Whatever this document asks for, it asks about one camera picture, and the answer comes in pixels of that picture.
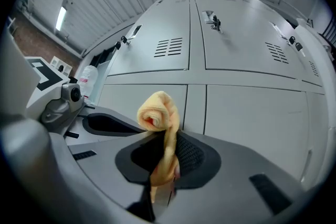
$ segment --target locker vent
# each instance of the locker vent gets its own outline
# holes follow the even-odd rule
[[[181,54],[182,37],[167,40],[161,40],[156,46],[154,57],[170,56]]]
[[[315,64],[313,62],[311,62],[311,61],[309,61],[309,63],[310,63],[310,66],[311,66],[311,70],[313,70],[314,75],[317,76],[317,77],[319,77],[319,74],[317,72]]]
[[[288,60],[287,60],[287,57],[285,56],[285,54],[284,54],[284,52],[283,52],[283,50],[280,46],[273,45],[273,44],[267,43],[267,42],[265,42],[265,43],[266,43],[266,46],[267,46],[270,54],[272,55],[274,61],[289,63]]]

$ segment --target white bottle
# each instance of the white bottle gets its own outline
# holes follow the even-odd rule
[[[85,101],[87,102],[92,91],[94,84],[96,83],[98,77],[98,70],[94,66],[87,66],[84,68],[82,75],[77,82],[80,87],[80,93],[84,96]]]

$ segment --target metal cabinet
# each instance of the metal cabinet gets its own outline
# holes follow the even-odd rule
[[[300,179],[307,157],[304,92],[207,86],[205,135],[247,146]]]
[[[189,0],[156,1],[126,37],[131,43],[121,46],[109,75],[188,69]]]
[[[261,72],[299,78],[295,49],[287,45],[265,8],[251,0],[196,0],[201,19],[206,69]],[[216,15],[221,30],[207,23]]]
[[[149,96],[157,91],[169,94],[179,110],[180,127],[183,126],[186,85],[104,85],[99,106],[109,108],[137,121],[136,113]]]

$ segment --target black rubber pad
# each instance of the black rubber pad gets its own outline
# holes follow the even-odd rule
[[[95,156],[97,153],[94,151],[85,151],[77,154],[73,154],[73,158],[78,161],[80,159],[85,159],[91,156]]]
[[[265,174],[251,176],[249,180],[274,215],[291,205],[289,198]]]

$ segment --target brick wall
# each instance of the brick wall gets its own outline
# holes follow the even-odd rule
[[[51,62],[52,58],[56,56],[72,66],[70,76],[75,75],[80,59],[43,34],[22,13],[14,11],[11,17],[16,18],[17,29],[13,36],[24,56],[40,56],[47,62]]]

